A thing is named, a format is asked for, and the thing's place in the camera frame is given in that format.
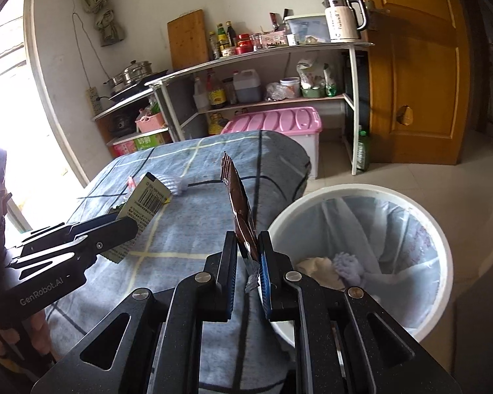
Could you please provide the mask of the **green glass bottle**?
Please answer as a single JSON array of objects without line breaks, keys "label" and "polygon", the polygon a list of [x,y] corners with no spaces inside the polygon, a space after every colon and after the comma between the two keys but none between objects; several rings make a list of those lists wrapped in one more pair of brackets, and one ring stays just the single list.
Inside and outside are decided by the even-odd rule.
[{"label": "green glass bottle", "polygon": [[364,130],[359,131],[356,166],[361,172],[369,169],[369,135]]}]

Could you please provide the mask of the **brown chocolate bar wrapper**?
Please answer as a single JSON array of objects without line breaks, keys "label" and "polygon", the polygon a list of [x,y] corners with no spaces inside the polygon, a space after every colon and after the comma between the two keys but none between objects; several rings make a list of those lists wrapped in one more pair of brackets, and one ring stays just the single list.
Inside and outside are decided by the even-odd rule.
[{"label": "brown chocolate bar wrapper", "polygon": [[228,188],[239,252],[247,273],[245,293],[249,294],[258,288],[260,273],[258,243],[247,193],[232,158],[226,152],[223,153],[221,162],[221,182]]}]

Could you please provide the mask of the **pink storage box lid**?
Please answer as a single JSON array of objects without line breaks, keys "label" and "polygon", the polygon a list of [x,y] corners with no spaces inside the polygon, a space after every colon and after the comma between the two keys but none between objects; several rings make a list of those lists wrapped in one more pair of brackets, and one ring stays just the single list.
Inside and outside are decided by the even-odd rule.
[{"label": "pink storage box lid", "polygon": [[229,121],[222,133],[272,131],[284,134],[305,150],[311,161],[310,179],[315,180],[319,172],[319,135],[322,122],[313,107],[295,107],[245,113]]}]

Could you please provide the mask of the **pink woven basket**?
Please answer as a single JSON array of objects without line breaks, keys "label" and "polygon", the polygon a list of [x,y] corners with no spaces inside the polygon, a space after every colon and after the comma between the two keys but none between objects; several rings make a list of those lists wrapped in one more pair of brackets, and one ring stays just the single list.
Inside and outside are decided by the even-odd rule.
[{"label": "pink woven basket", "polygon": [[166,126],[165,119],[161,113],[143,116],[136,120],[136,126],[141,133],[150,133]]}]

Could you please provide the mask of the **wooden cutting board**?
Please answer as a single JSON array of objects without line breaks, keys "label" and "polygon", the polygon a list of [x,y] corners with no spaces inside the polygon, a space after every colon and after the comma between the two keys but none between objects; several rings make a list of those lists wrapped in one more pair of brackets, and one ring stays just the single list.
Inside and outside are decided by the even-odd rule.
[{"label": "wooden cutting board", "polygon": [[167,32],[173,70],[186,69],[210,60],[202,9],[169,21]]}]

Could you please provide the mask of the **white metal shelf unit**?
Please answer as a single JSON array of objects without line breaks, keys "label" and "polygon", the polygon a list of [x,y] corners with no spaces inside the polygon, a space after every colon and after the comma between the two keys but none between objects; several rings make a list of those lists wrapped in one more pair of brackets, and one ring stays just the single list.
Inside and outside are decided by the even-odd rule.
[{"label": "white metal shelf unit", "polygon": [[356,129],[356,55],[369,47],[367,42],[280,46],[152,75],[93,119],[114,156],[134,152],[141,137],[165,133],[180,142],[226,133],[236,118],[246,117],[241,130],[291,135],[317,162],[319,115],[307,117],[291,109],[340,100],[349,111],[350,127]]}]

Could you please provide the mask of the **white electric kettle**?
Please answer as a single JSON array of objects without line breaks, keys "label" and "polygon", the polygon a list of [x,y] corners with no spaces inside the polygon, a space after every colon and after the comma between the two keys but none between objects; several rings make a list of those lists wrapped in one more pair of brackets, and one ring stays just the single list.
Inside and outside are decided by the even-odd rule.
[{"label": "white electric kettle", "polygon": [[356,42],[369,24],[363,0],[323,0],[332,43]]}]

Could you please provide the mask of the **wooden door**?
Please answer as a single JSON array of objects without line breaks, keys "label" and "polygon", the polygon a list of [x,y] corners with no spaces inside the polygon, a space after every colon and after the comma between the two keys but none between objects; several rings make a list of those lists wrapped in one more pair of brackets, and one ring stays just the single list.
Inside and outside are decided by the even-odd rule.
[{"label": "wooden door", "polygon": [[457,164],[471,56],[460,0],[370,5],[369,129],[377,163]]}]

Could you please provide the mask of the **clear trash bag liner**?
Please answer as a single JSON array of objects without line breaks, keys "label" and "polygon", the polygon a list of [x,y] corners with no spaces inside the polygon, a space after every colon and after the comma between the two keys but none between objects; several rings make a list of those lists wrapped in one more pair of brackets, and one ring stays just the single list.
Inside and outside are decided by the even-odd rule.
[{"label": "clear trash bag liner", "polygon": [[363,289],[412,335],[438,301],[438,247],[413,207],[397,197],[345,189],[306,198],[277,218],[270,237],[294,266],[354,255],[367,271]]}]

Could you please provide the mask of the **olive green label packet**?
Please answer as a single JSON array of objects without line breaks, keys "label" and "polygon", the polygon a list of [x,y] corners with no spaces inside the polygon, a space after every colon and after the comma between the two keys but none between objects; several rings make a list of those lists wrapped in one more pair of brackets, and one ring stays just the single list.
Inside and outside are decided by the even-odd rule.
[{"label": "olive green label packet", "polygon": [[147,172],[117,216],[118,219],[129,217],[137,223],[138,230],[136,236],[122,243],[121,246],[103,252],[101,255],[109,259],[109,261],[120,263],[128,255],[130,250],[133,249],[134,244],[144,229],[147,228],[149,222],[170,201],[171,195],[170,189],[163,182],[152,173]]}]

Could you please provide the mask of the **red lidded jar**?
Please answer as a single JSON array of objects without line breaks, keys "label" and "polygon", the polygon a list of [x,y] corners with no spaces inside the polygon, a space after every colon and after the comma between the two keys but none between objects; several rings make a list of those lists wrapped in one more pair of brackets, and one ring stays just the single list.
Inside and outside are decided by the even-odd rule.
[{"label": "red lidded jar", "polygon": [[254,44],[251,36],[247,33],[237,36],[236,52],[237,54],[247,54],[254,51]]}]

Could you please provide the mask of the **blue plaid tablecloth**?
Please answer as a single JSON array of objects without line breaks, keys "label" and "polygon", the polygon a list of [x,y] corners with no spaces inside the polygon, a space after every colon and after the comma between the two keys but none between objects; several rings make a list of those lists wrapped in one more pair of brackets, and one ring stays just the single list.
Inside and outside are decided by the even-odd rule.
[{"label": "blue plaid tablecloth", "polygon": [[[69,222],[84,222],[119,206],[130,176],[178,178],[171,199],[119,263],[99,258],[84,286],[47,310],[54,352],[64,356],[120,301],[138,287],[154,292],[199,272],[220,252],[234,228],[221,160],[229,156],[244,184],[255,228],[265,231],[301,197],[310,159],[292,139],[275,132],[230,133],[175,142],[117,158],[82,192]],[[278,393],[291,360],[264,316],[257,293],[247,292],[239,268],[232,318],[203,329],[199,389],[203,393]]]}]

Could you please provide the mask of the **white power strip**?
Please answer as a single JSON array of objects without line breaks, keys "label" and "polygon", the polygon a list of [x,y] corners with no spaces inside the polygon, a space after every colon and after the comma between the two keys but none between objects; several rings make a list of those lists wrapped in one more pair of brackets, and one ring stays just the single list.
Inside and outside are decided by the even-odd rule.
[{"label": "white power strip", "polygon": [[90,87],[86,90],[86,98],[90,103],[91,112],[94,116],[103,111],[100,95],[96,87]]}]

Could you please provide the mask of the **green cardboard box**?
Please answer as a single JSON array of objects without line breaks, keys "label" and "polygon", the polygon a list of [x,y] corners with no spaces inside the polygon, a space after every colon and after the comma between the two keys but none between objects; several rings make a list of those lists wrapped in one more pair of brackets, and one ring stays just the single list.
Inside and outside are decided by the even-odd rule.
[{"label": "green cardboard box", "polygon": [[136,150],[144,150],[149,148],[155,148],[157,146],[168,143],[169,136],[164,136],[162,133],[153,133],[146,136],[141,136],[134,139],[134,145]]}]

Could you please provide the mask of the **clear plastic storage container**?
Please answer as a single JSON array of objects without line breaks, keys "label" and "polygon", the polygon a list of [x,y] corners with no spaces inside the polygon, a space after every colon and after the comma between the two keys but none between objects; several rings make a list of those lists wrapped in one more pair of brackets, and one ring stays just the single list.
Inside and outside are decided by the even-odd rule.
[{"label": "clear plastic storage container", "polygon": [[329,43],[329,29],[324,13],[285,17],[285,25],[295,45]]}]

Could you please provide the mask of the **beige paper bag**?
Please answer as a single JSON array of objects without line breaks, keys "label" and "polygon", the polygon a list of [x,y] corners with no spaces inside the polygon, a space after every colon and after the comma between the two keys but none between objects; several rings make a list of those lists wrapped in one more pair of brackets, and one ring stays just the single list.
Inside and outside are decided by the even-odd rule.
[{"label": "beige paper bag", "polygon": [[327,257],[307,258],[295,265],[296,269],[310,276],[321,286],[343,291],[344,283],[338,275],[333,262]]}]

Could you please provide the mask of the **yellow cooking oil bottle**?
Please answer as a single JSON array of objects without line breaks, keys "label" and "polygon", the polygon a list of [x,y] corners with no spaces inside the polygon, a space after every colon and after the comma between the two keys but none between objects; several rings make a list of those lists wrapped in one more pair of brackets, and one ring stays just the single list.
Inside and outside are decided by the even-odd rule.
[{"label": "yellow cooking oil bottle", "polygon": [[210,113],[208,115],[208,133],[210,135],[219,135],[224,130],[224,127],[229,123],[227,118],[224,118],[221,113]]}]

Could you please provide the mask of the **steel steamer pot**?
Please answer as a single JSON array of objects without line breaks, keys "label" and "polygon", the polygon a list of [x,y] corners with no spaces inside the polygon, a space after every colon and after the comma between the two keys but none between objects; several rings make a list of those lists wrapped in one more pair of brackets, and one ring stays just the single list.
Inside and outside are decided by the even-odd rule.
[{"label": "steel steamer pot", "polygon": [[148,60],[132,60],[121,73],[110,77],[106,86],[110,89],[111,94],[117,94],[125,88],[137,84],[141,79],[153,74],[152,65]]}]

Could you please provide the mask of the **red lidded jelly cup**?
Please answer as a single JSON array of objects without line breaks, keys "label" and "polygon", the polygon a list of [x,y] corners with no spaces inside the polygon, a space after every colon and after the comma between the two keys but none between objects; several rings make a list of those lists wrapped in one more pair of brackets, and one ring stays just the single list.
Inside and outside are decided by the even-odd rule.
[{"label": "red lidded jelly cup", "polygon": [[136,189],[136,183],[132,176],[129,176],[126,182],[125,197],[129,198],[133,191]]}]

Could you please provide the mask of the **dark vinegar jug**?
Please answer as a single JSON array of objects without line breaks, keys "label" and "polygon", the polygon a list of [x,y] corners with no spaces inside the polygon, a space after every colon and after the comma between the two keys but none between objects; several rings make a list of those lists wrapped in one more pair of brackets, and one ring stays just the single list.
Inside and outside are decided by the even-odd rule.
[{"label": "dark vinegar jug", "polygon": [[263,99],[261,80],[255,69],[235,72],[233,87],[239,103],[256,103]]}]

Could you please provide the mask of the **soy sauce bottle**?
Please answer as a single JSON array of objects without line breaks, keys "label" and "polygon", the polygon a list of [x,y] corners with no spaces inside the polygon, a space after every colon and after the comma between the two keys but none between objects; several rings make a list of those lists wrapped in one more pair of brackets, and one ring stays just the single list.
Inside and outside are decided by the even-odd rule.
[{"label": "soy sauce bottle", "polygon": [[220,109],[226,104],[227,98],[223,84],[212,70],[207,73],[206,90],[212,109]]}]

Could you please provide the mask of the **white trash bin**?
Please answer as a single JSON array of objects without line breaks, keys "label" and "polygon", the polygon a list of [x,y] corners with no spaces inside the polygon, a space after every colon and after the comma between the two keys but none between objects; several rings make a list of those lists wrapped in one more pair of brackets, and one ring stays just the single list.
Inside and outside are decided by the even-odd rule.
[{"label": "white trash bin", "polygon": [[369,293],[416,340],[424,340],[452,292],[449,243],[413,199],[371,184],[321,188],[292,203],[269,228],[294,265],[326,258]]}]

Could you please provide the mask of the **white foam fruit net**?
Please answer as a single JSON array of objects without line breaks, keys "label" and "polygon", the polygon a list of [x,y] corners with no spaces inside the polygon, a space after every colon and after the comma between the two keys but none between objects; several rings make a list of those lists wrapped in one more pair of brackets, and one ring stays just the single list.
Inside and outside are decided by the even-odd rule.
[{"label": "white foam fruit net", "polygon": [[341,252],[333,258],[332,262],[336,273],[346,287],[359,286],[363,288],[366,286],[367,271],[354,255]]}]

